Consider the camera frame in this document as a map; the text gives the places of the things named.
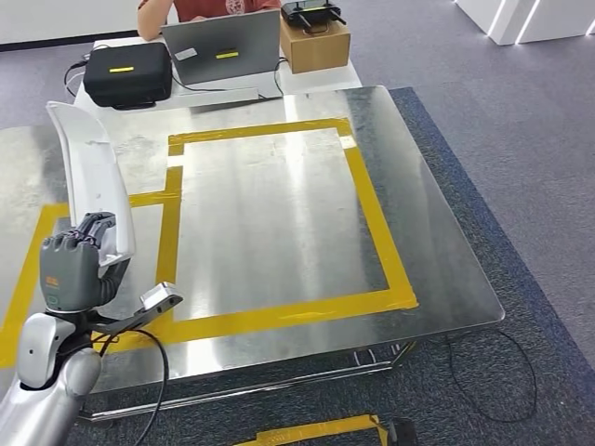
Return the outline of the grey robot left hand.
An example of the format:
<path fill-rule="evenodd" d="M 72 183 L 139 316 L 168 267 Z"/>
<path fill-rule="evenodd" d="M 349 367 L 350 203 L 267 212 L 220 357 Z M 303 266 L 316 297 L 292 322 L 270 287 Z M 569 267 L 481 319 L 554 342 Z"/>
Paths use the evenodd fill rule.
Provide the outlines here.
<path fill-rule="evenodd" d="M 44 239 L 39 270 L 46 307 L 53 312 L 81 312 L 116 298 L 129 261 L 117 261 L 100 273 L 103 238 L 115 226 L 113 213 L 87 213 L 76 228 Z"/>

